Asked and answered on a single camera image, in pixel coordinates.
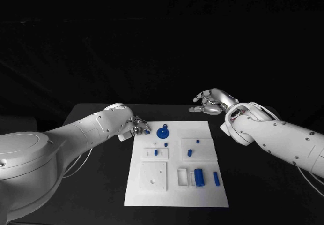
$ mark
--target blue cap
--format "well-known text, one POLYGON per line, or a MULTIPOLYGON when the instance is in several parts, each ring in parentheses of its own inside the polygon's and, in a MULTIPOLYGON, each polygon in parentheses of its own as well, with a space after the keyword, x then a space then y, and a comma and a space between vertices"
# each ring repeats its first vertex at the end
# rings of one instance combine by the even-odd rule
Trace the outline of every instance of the blue cap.
POLYGON ((168 137, 168 129, 167 125, 164 124, 162 127, 156 130, 156 136, 164 139, 168 137))

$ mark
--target robotic hand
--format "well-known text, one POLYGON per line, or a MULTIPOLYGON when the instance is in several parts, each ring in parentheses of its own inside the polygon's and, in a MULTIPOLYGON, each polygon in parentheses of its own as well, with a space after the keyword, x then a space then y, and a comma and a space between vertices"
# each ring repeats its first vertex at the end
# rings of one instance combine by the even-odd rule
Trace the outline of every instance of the robotic hand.
POLYGON ((120 141, 146 135, 149 125, 115 103, 76 122, 40 132, 0 136, 0 225, 47 202, 73 159, 113 135, 120 141))
POLYGON ((269 154, 324 178, 322 134, 280 121, 259 104, 239 103, 220 89, 203 91, 194 102, 198 99, 201 106, 188 111, 210 115, 218 115, 224 111, 220 129, 237 143, 249 145, 256 141, 269 154))

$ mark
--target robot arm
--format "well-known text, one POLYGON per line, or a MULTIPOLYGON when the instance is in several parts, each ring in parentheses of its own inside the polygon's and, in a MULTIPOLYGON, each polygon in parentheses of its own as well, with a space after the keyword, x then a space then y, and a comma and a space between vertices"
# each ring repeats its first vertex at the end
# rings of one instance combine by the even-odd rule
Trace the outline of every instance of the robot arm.
POLYGON ((214 89, 201 92, 195 98, 203 105, 188 109, 218 115, 226 112, 220 129, 237 143, 249 145, 256 141, 260 148, 292 165, 324 177, 324 135, 275 120, 254 103, 239 103, 228 94, 214 89))
POLYGON ((113 135, 120 141, 149 133, 122 103, 47 132, 0 136, 0 225, 47 202, 72 160, 113 135))

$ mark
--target small blue piece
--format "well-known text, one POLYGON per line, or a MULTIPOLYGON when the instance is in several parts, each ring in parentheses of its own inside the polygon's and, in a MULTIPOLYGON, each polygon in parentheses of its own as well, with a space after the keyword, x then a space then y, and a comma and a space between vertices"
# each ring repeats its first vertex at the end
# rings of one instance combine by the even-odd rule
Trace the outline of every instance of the small blue piece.
POLYGON ((213 173, 214 174, 214 183, 216 183, 216 186, 218 186, 218 179, 217 179, 217 172, 213 173))
POLYGON ((187 156, 191 156, 191 154, 192 154, 192 150, 190 149, 190 150, 187 151, 187 156))
POLYGON ((195 180, 195 186, 201 187, 204 186, 204 176, 203 176, 203 170, 194 169, 194 180, 195 180))
POLYGON ((168 137, 168 129, 167 129, 167 125, 164 124, 162 127, 156 130, 156 136, 161 139, 165 139, 168 137))

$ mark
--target black table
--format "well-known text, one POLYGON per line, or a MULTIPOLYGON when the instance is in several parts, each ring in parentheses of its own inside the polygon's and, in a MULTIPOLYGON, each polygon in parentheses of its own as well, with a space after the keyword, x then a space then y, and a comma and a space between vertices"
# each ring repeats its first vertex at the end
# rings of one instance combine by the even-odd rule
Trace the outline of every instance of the black table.
MULTIPOLYGON (((77 104, 64 125, 108 105, 77 104)), ((208 121, 228 208, 123 206, 133 138, 119 142, 115 136, 93 148, 83 167, 63 179, 44 206, 15 221, 53 225, 324 222, 324 199, 296 168, 262 151, 256 143, 241 146, 234 142, 218 128, 224 114, 188 113, 192 105, 126 106, 146 121, 208 121)))

